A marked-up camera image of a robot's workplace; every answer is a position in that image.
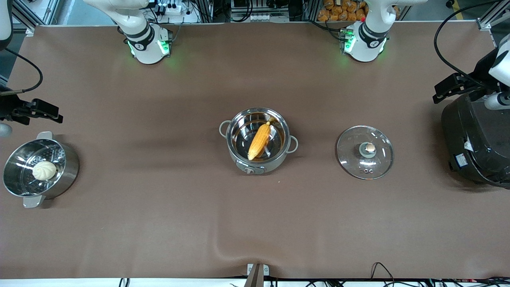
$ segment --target stainless steel pot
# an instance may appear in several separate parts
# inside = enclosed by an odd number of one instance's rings
[[[248,160],[248,150],[257,130],[267,121],[271,121],[269,143],[263,154],[254,160]],[[222,133],[224,125],[228,124],[226,133]],[[287,154],[297,150],[298,141],[290,135],[289,126],[277,112],[268,108],[250,108],[238,113],[231,121],[224,121],[219,132],[227,141],[230,157],[237,167],[247,174],[263,174],[277,168]],[[290,151],[291,140],[296,142]]]
[[[48,180],[37,180],[33,167],[41,161],[50,161],[57,173]],[[70,147],[53,139],[52,132],[41,132],[36,140],[15,150],[4,167],[4,186],[12,194],[23,197],[23,206],[39,206],[66,191],[74,182],[79,168],[78,155]]]

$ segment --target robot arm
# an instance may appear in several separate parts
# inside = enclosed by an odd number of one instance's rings
[[[119,25],[131,53],[140,62],[154,64],[170,55],[169,31],[149,24],[140,11],[148,6],[149,0],[85,0],[85,3],[103,11]]]
[[[355,22],[347,27],[351,39],[342,43],[342,50],[360,62],[370,62],[383,51],[386,36],[395,22],[393,5],[415,5],[427,0],[366,0],[370,9],[365,22]]]
[[[453,73],[435,86],[432,97],[437,104],[453,95],[469,94],[472,102],[484,100],[489,110],[510,109],[510,34],[504,37],[498,49],[478,61],[469,76],[482,83],[477,85],[459,73]]]
[[[0,0],[0,51],[7,48],[12,39],[11,11],[12,0]],[[28,125],[31,117],[41,117],[62,123],[63,116],[59,115],[58,107],[40,99],[33,99],[31,102],[23,101],[17,95],[23,92],[25,91],[12,91],[0,84],[0,122],[6,120]],[[11,132],[12,128],[9,125],[0,123],[0,137],[8,137]]]

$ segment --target metal bracket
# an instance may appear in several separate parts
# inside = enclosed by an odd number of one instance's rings
[[[248,264],[248,279],[244,287],[263,287],[264,276],[269,276],[269,266],[261,263]]]
[[[482,31],[490,30],[491,26],[497,25],[502,21],[508,19],[510,14],[505,13],[505,10],[510,7],[510,0],[494,3],[492,7],[485,12],[482,17],[477,19],[478,27]]]

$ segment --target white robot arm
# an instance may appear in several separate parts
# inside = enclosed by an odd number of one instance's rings
[[[120,27],[131,53],[144,64],[154,64],[170,56],[171,32],[158,24],[149,24],[141,8],[148,0],[85,0],[112,18]]]
[[[365,22],[357,21],[347,27],[352,30],[350,40],[342,43],[342,50],[360,62],[370,62],[383,51],[386,36],[395,22],[393,5],[415,5],[428,0],[366,0],[369,12]]]

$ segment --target corn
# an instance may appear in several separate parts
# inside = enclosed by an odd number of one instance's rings
[[[261,125],[259,130],[255,134],[253,141],[250,144],[248,150],[248,160],[253,160],[257,156],[262,154],[264,147],[269,143],[269,132],[271,131],[271,122],[267,122],[265,125]]]

